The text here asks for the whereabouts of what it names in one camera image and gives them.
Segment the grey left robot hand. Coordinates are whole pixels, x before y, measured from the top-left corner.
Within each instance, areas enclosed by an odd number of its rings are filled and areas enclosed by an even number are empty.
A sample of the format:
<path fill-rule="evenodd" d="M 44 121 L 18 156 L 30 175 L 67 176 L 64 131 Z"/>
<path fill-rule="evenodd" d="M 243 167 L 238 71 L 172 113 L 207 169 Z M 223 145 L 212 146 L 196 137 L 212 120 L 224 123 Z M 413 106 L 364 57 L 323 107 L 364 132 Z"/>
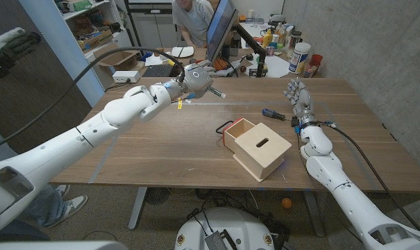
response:
<path fill-rule="evenodd" d="M 177 99 L 190 92 L 201 91 L 214 82 L 210 72 L 205 69 L 209 60 L 186 65 L 181 68 L 178 78 L 168 88 L 171 99 Z"/>

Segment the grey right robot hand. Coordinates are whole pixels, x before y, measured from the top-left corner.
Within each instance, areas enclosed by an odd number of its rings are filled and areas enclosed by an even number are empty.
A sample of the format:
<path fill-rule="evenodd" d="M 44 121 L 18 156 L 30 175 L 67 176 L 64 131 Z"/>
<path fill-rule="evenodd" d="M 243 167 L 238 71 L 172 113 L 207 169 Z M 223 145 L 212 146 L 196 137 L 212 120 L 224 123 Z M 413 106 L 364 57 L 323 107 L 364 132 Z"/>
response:
<path fill-rule="evenodd" d="M 311 126 L 316 122 L 314 117 L 314 103 L 310 92 L 299 78 L 292 79 L 283 94 L 289 99 L 292 110 L 298 119 L 299 127 Z"/>

